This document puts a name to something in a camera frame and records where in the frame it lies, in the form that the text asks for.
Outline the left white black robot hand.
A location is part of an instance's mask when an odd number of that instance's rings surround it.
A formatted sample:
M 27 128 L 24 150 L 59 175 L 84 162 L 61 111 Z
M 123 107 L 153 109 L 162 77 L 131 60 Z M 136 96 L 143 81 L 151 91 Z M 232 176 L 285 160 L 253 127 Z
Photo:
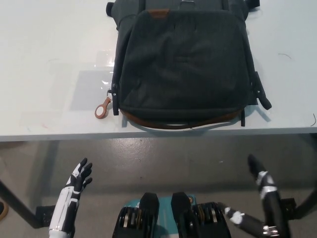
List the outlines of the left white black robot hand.
M 55 205 L 49 226 L 49 238 L 72 238 L 81 193 L 92 182 L 92 163 L 84 158 L 73 170 Z

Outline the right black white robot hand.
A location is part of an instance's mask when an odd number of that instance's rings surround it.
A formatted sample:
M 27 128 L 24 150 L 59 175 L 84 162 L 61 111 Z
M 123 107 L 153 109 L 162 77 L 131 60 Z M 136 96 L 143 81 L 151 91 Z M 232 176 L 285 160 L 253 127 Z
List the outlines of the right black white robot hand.
M 234 226 L 255 238 L 291 237 L 288 220 L 283 212 L 282 201 L 272 176 L 264 165 L 252 154 L 248 156 L 248 166 L 258 187 L 265 221 L 262 222 L 253 216 L 219 202 L 218 205 L 224 216 Z

